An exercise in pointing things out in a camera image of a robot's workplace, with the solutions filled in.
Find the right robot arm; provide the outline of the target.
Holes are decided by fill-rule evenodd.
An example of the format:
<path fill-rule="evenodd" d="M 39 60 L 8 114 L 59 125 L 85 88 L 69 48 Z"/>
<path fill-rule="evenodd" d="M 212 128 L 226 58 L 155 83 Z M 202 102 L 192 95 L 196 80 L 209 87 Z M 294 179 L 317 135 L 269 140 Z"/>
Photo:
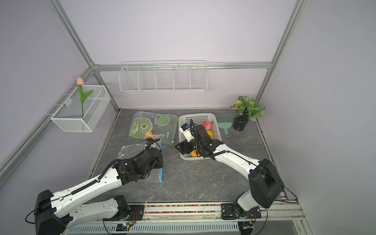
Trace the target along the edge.
<path fill-rule="evenodd" d="M 244 212 L 258 206 L 270 208 L 283 191 L 284 183 L 268 159 L 260 161 L 247 157 L 222 141 L 213 139 L 204 126 L 193 122 L 183 124 L 179 132 L 185 138 L 175 146 L 181 154 L 196 151 L 199 157 L 226 164 L 248 179 L 250 190 L 242 193 L 235 201 L 235 205 Z"/>

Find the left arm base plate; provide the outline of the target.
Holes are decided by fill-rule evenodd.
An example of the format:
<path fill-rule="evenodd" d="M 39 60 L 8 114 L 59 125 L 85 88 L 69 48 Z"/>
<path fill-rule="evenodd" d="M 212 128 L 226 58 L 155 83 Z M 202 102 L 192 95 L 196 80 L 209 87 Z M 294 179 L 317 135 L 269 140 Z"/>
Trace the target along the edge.
<path fill-rule="evenodd" d="M 104 218 L 103 221 L 141 221 L 145 212 L 142 204 L 129 205 L 128 209 L 119 210 L 112 218 Z"/>

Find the clear blue-zipper bag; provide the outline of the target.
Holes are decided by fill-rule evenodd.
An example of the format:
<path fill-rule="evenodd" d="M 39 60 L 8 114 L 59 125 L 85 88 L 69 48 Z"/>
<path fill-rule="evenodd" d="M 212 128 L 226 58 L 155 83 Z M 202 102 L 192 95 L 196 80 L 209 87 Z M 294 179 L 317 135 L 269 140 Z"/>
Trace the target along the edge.
<path fill-rule="evenodd" d="M 146 139 L 145 142 L 140 142 L 136 144 L 126 145 L 121 148 L 117 157 L 119 159 L 130 159 L 136 156 L 138 153 L 141 153 L 144 148 L 152 141 L 151 138 Z M 163 165 L 157 164 L 158 167 L 154 168 L 150 174 L 147 174 L 145 179 L 148 183 L 161 184 L 163 182 Z"/>

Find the yellow peach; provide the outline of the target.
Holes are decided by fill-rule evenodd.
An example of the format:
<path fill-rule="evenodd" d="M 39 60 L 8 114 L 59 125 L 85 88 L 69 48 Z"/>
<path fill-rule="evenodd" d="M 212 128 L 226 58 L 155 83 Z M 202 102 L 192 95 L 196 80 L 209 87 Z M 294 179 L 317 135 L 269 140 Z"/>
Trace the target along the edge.
<path fill-rule="evenodd" d="M 210 136 L 211 139 L 213 139 L 213 133 L 210 130 L 207 130 L 207 134 Z"/>

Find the green printed zip-top bag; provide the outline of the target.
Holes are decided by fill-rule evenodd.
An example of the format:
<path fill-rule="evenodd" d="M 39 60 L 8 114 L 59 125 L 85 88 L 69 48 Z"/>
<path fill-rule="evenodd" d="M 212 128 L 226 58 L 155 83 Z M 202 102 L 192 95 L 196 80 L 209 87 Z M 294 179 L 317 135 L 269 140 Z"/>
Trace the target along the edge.
<path fill-rule="evenodd" d="M 137 111 L 131 121 L 129 136 L 146 140 L 146 134 L 151 131 L 153 139 L 160 138 L 162 143 L 172 146 L 175 142 L 177 126 L 176 115 Z"/>

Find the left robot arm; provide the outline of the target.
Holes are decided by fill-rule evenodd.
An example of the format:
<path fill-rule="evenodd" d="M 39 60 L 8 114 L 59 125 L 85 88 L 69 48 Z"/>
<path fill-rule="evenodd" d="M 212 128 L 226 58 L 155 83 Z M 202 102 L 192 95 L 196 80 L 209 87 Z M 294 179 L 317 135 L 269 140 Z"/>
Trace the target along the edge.
<path fill-rule="evenodd" d="M 145 179 L 153 169 L 162 166 L 162 151 L 148 146 L 130 159 L 111 161 L 91 180 L 55 193 L 49 190 L 39 193 L 33 211 L 36 234 L 59 235 L 73 226 L 98 219 L 128 219 L 132 212 L 123 196 L 99 203 L 89 201 L 112 189 Z"/>

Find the red peach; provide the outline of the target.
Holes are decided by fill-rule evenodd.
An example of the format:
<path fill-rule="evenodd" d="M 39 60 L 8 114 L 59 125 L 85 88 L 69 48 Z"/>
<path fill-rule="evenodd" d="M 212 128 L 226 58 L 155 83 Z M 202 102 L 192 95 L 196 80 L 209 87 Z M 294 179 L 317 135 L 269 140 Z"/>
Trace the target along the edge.
<path fill-rule="evenodd" d="M 205 122 L 202 123 L 202 125 L 206 130 L 212 129 L 212 123 L 210 121 L 205 121 Z"/>

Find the orange-red peach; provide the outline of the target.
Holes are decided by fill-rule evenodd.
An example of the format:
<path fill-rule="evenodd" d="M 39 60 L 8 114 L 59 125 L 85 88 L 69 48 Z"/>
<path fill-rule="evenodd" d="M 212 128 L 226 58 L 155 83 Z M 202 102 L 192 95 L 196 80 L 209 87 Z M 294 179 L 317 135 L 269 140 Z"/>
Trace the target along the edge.
<path fill-rule="evenodd" d="M 150 131 L 146 134 L 146 139 L 151 139 L 153 138 L 153 133 Z"/>

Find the yellow-red peach front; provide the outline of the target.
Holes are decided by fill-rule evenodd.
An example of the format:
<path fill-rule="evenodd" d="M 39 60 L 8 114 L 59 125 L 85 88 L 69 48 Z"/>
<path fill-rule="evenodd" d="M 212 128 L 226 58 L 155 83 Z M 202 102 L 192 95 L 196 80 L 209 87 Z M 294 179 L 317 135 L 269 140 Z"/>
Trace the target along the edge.
<path fill-rule="evenodd" d="M 198 152 L 196 150 L 194 150 L 192 152 L 192 157 L 199 157 L 200 155 L 198 154 Z"/>

